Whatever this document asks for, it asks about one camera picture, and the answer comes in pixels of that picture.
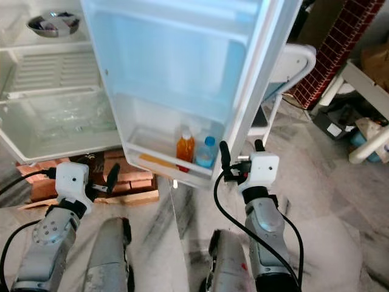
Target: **marble floor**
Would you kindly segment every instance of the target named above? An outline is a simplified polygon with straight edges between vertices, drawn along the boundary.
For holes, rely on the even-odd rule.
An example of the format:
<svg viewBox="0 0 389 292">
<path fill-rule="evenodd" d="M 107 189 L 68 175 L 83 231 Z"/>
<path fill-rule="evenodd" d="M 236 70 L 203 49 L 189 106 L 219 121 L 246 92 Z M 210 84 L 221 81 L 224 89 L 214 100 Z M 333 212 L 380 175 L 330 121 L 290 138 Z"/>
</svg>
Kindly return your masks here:
<svg viewBox="0 0 389 292">
<path fill-rule="evenodd" d="M 251 148 L 248 141 L 243 151 Z M 277 194 L 280 210 L 295 223 L 303 238 L 303 291 L 389 291 L 389 168 L 369 162 L 352 165 L 347 160 L 347 148 L 347 141 L 331 140 L 304 111 L 282 102 L 266 149 L 280 157 L 271 193 Z M 18 174 L 4 150 L 0 157 L 0 185 L 4 185 Z M 133 237 L 138 239 L 129 249 L 140 265 L 134 267 L 136 282 L 142 287 L 138 291 L 155 291 L 154 283 L 160 291 L 198 291 L 208 272 L 207 250 L 213 231 L 224 228 L 236 232 L 245 250 L 249 240 L 219 213 L 211 191 L 183 185 L 173 189 L 166 180 L 161 185 L 158 203 L 128 210 L 105 207 L 104 214 L 128 214 L 134 224 Z M 0 206 L 21 204 L 28 193 L 29 186 L 24 183 L 0 196 Z M 221 183 L 219 199 L 233 216 L 244 221 L 244 203 L 236 186 Z M 25 215 L 15 215 L 13 208 L 0 211 L 2 214 L 7 218 L 7 214 L 13 214 L 14 218 L 1 220 L 2 235 L 26 220 Z M 87 218 L 81 225 L 89 231 L 89 238 L 97 226 L 94 222 Z M 297 268 L 298 244 L 289 227 L 284 237 L 292 266 Z M 0 247 L 4 240 L 1 236 Z M 82 242 L 76 241 L 75 248 L 88 255 Z M 141 267 L 144 261 L 149 264 Z M 67 274 L 69 281 L 80 278 L 79 266 L 73 276 Z"/>
</svg>

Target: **white chair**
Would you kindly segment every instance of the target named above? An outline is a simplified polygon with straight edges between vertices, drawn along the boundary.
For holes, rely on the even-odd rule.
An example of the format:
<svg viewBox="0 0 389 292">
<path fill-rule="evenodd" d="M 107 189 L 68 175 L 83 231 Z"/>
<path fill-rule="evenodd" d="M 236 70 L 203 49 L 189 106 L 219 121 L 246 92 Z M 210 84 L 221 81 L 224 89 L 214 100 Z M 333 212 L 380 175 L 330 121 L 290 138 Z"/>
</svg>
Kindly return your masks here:
<svg viewBox="0 0 389 292">
<path fill-rule="evenodd" d="M 312 71 L 316 63 L 315 55 L 316 50 L 312 46 L 299 44 L 287 44 L 285 46 L 274 68 L 262 101 L 263 103 L 267 100 L 275 99 L 270 116 L 267 118 L 260 106 L 248 136 L 262 137 L 263 145 L 266 144 L 282 100 L 282 93 L 291 89 Z"/>
</svg>

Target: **red brick wall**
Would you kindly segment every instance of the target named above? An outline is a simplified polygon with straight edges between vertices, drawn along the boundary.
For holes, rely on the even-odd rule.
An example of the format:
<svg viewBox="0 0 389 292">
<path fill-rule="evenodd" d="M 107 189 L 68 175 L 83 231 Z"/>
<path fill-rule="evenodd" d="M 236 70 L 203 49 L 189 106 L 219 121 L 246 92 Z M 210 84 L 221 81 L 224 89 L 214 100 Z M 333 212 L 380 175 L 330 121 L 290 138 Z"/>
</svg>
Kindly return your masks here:
<svg viewBox="0 0 389 292">
<path fill-rule="evenodd" d="M 311 109 L 372 22 L 385 0 L 346 0 L 327 37 L 317 51 L 316 65 L 291 94 Z"/>
</svg>

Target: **juice bottle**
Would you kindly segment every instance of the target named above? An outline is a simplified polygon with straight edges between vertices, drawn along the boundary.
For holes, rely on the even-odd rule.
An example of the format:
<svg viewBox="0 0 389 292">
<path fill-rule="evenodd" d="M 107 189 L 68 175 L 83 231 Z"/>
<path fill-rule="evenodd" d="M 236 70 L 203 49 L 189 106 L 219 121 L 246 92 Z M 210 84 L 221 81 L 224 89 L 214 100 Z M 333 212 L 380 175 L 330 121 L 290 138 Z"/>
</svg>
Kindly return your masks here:
<svg viewBox="0 0 389 292">
<path fill-rule="evenodd" d="M 177 142 L 177 158 L 192 162 L 193 153 L 195 151 L 195 140 L 193 139 L 189 129 L 184 129 L 181 138 Z M 188 172 L 186 167 L 177 165 L 182 172 Z"/>
</svg>

